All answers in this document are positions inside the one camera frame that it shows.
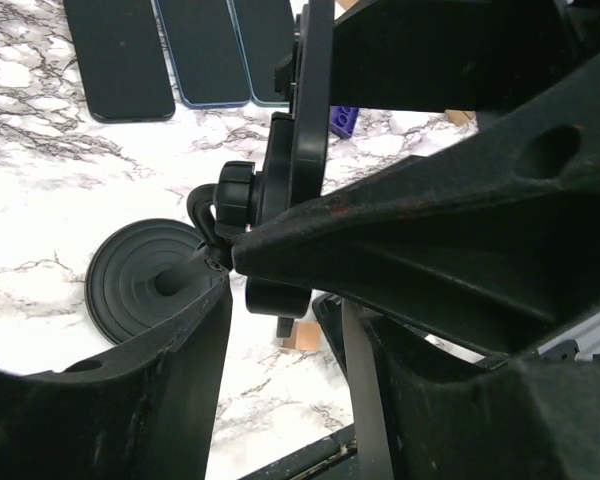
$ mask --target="metal rod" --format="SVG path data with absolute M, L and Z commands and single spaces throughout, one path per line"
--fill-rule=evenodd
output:
M 206 259 L 204 248 L 196 250 L 193 255 L 159 273 L 155 280 L 156 290 L 160 295 L 169 297 L 201 278 L 210 277 L 213 271 L 207 265 Z

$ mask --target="purple object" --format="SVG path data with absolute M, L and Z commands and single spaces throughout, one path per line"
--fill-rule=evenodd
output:
M 359 108 L 331 107 L 330 130 L 340 138 L 351 138 L 356 128 Z

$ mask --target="phone mount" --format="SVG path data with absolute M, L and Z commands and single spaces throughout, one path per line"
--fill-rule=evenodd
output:
M 167 219 L 123 227 L 94 255 L 85 279 L 87 309 L 100 331 L 121 343 L 170 318 L 233 269 L 233 238 L 319 197 L 330 113 L 334 8 L 310 2 L 296 18 L 291 61 L 276 72 L 289 113 L 274 113 L 262 171 L 228 162 L 217 184 L 194 189 L 195 228 Z M 215 207 L 215 217 L 211 207 Z M 279 319 L 279 336 L 309 308 L 311 289 L 249 277 L 247 308 Z

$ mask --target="red scratch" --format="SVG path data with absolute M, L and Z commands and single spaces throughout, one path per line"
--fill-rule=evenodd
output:
M 331 205 L 327 208 L 329 213 L 336 217 L 344 217 L 347 213 L 349 213 L 349 207 L 346 205 Z

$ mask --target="black knob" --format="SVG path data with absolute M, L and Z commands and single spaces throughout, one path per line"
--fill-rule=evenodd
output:
M 254 183 L 254 162 L 227 162 L 222 167 L 213 204 L 216 207 L 216 234 L 231 238 L 244 233 Z

